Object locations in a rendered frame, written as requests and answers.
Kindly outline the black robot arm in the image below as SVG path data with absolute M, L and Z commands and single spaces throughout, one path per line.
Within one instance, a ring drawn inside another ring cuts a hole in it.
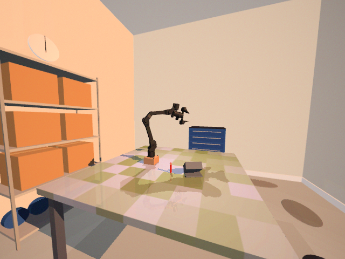
M 150 158 L 153 158 L 155 156 L 155 149 L 157 147 L 156 141 L 153 139 L 151 130 L 150 130 L 150 126 L 149 126 L 149 119 L 151 118 L 152 115 L 159 115 L 159 114 L 165 114 L 165 115 L 171 115 L 171 117 L 173 118 L 174 116 L 176 117 L 175 120 L 178 120 L 179 117 L 178 116 L 178 112 L 177 110 L 179 109 L 179 104 L 175 104 L 173 103 L 173 108 L 168 109 L 168 110 L 164 110 L 164 111 L 150 111 L 143 119 L 142 122 L 144 124 L 144 126 L 146 127 L 146 131 L 148 134 L 148 138 L 149 138 L 149 147 L 148 147 L 148 156 Z

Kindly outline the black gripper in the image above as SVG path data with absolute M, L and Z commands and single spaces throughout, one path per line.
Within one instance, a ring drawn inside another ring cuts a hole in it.
M 188 122 L 188 121 L 184 121 L 184 120 L 183 120 L 184 112 L 185 112 L 185 113 L 188 113 L 188 114 L 189 114 L 189 112 L 187 111 L 186 107 L 182 107 L 182 108 L 181 108 L 181 111 L 182 111 L 182 113 L 181 113 L 181 112 L 178 112 L 178 116 L 177 116 L 177 117 L 181 118 L 181 120 L 180 120 L 180 125 L 183 125 L 185 122 Z

